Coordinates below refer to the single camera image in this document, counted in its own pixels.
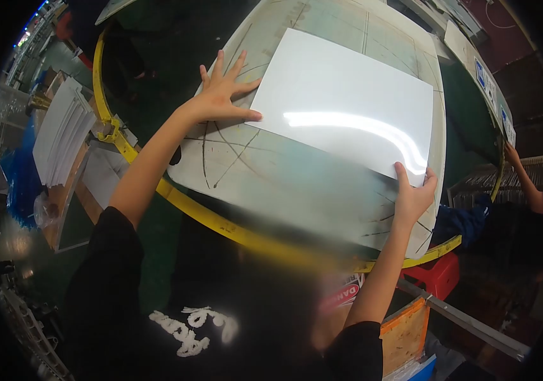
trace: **metal rail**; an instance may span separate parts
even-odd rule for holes
[[[459,309],[450,306],[444,301],[434,297],[432,294],[427,293],[416,285],[409,283],[405,279],[399,279],[397,283],[398,288],[409,293],[412,296],[421,296],[425,299],[426,304],[440,313],[442,316],[451,320],[453,323],[458,324],[461,328],[469,331],[473,335],[477,336],[481,340],[485,341],[494,348],[506,353],[519,362],[522,362],[527,354],[530,352],[530,347],[520,343],[519,341],[508,337],[504,333],[500,333],[489,325],[483,324],[474,317],[465,314]]]

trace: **worker's hand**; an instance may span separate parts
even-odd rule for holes
[[[242,51],[236,64],[225,76],[223,76],[223,56],[223,51],[219,50],[212,77],[208,77],[204,65],[199,67],[203,84],[202,91],[180,106],[179,110],[185,112],[194,123],[218,119],[261,120],[262,115],[259,112],[231,104],[231,96],[248,93],[261,83],[261,78],[248,83],[236,83],[236,78],[244,66],[246,51]]]
[[[513,168],[521,165],[517,150],[508,141],[504,143],[504,158],[513,166]]]
[[[396,162],[394,169],[398,177],[398,197],[394,210],[394,223],[403,224],[410,230],[434,201],[437,177],[432,169],[426,169],[424,185],[414,188],[409,184],[403,164]]]

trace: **clear plastic bag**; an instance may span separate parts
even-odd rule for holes
[[[47,198],[45,192],[34,199],[34,221],[39,229],[56,224],[58,220],[57,205]]]

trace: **person's left hand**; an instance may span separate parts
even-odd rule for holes
[[[231,96],[248,93],[261,83],[261,78],[248,83],[236,83],[236,78],[244,66],[246,51],[242,51],[235,65],[225,76],[223,76],[222,72],[223,57],[223,51],[219,50],[211,77],[208,77],[204,65],[199,67],[203,84],[202,91],[180,106],[179,109],[184,111],[194,123],[218,119],[261,120],[263,116],[260,112],[242,109],[231,104]]]

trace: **white board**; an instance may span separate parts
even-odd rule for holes
[[[308,144],[396,179],[422,185],[432,130],[432,86],[373,58],[287,29],[247,124]]]
[[[104,149],[94,148],[85,165],[83,183],[102,209],[109,206],[109,201],[119,179],[112,165],[108,162]]]

